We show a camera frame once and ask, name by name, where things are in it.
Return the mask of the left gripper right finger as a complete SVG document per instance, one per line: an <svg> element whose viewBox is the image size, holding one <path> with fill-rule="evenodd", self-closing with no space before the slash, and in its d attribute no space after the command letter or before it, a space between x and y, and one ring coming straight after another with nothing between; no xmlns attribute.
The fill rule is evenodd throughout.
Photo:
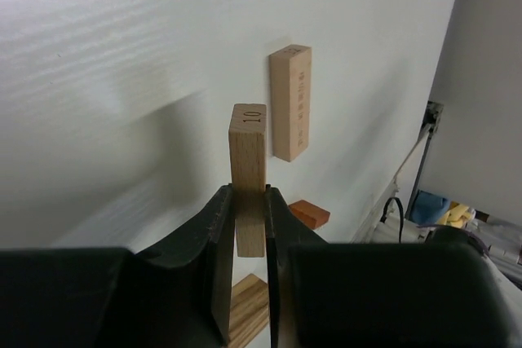
<svg viewBox="0 0 522 348"><path fill-rule="evenodd" d="M468 240L329 243L264 194L273 347L518 347L521 331Z"/></svg>

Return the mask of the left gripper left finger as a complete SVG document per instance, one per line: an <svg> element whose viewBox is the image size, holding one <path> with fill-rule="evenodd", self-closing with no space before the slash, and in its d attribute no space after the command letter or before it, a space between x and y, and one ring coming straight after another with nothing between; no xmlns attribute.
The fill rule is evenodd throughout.
<svg viewBox="0 0 522 348"><path fill-rule="evenodd" d="M232 189L148 248L1 253L4 347L224 347Z"/></svg>

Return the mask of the long light wood plank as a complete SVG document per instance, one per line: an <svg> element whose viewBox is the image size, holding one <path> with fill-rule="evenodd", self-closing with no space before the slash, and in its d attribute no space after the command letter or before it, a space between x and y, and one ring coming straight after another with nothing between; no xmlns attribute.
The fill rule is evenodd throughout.
<svg viewBox="0 0 522 348"><path fill-rule="evenodd" d="M291 162L309 144L312 48L288 45L268 56L272 154Z"/></svg>

